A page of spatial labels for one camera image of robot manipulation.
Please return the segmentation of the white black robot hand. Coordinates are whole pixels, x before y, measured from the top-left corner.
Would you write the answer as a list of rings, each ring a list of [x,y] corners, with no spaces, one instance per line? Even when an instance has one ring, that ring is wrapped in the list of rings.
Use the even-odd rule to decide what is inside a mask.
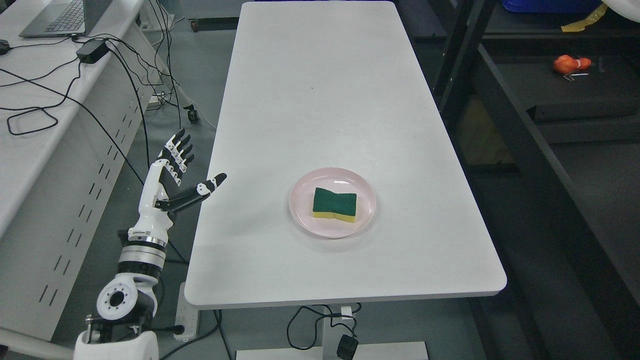
[[[188,165],[195,158],[185,129],[173,134],[151,164],[138,205],[139,218],[127,232],[130,241],[159,246],[169,243],[169,228],[176,213],[208,198],[226,180],[226,173],[181,189]]]

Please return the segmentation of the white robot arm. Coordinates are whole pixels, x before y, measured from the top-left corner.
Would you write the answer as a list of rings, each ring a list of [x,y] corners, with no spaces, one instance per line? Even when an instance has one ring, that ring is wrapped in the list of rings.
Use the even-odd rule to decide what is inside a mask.
[[[96,299],[97,315],[75,343],[74,360],[157,360],[152,328],[158,309],[158,284],[167,252],[166,239],[133,235],[123,244],[114,278]]]

